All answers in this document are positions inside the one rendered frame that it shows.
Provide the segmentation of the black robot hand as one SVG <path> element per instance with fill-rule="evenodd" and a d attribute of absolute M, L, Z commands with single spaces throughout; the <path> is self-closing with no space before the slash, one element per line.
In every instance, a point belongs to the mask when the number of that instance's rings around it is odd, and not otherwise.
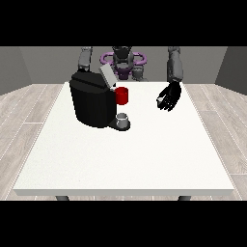
<path fill-rule="evenodd" d="M 181 95 L 181 86 L 179 82 L 171 82 L 159 95 L 163 97 L 163 101 L 157 105 L 160 110 L 167 110 L 170 112 L 174 109 Z"/>

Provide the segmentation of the red pod holder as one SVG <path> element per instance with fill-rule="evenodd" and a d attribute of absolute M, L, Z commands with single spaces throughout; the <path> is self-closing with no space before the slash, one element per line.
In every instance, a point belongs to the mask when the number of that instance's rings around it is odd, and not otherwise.
<path fill-rule="evenodd" d="M 115 90 L 116 94 L 116 103 L 119 105 L 125 105 L 128 103 L 128 88 L 118 87 Z"/>

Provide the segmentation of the pale grey machine lid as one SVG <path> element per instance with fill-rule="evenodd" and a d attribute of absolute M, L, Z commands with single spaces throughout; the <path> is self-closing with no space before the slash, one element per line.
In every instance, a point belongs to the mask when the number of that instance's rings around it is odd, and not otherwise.
<path fill-rule="evenodd" d="M 103 76 L 105 83 L 109 88 L 112 88 L 118 79 L 116 78 L 113 70 L 111 69 L 109 64 L 105 64 L 99 68 L 101 75 Z"/>

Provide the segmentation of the black coffee machine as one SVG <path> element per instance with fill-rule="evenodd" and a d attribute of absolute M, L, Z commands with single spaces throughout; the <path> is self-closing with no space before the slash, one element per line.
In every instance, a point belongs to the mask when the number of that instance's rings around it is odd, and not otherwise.
<path fill-rule="evenodd" d="M 79 122 L 96 128 L 112 127 L 119 131 L 130 129 L 117 127 L 116 89 L 110 89 L 103 76 L 95 72 L 76 72 L 69 81 L 76 118 Z"/>

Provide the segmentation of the small grey cup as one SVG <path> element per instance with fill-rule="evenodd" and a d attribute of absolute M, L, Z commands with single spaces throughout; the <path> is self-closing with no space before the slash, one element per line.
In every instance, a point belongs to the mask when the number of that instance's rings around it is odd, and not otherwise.
<path fill-rule="evenodd" d="M 117 127 L 119 128 L 125 128 L 128 125 L 128 116 L 126 113 L 119 113 L 116 116 L 117 120 Z"/>

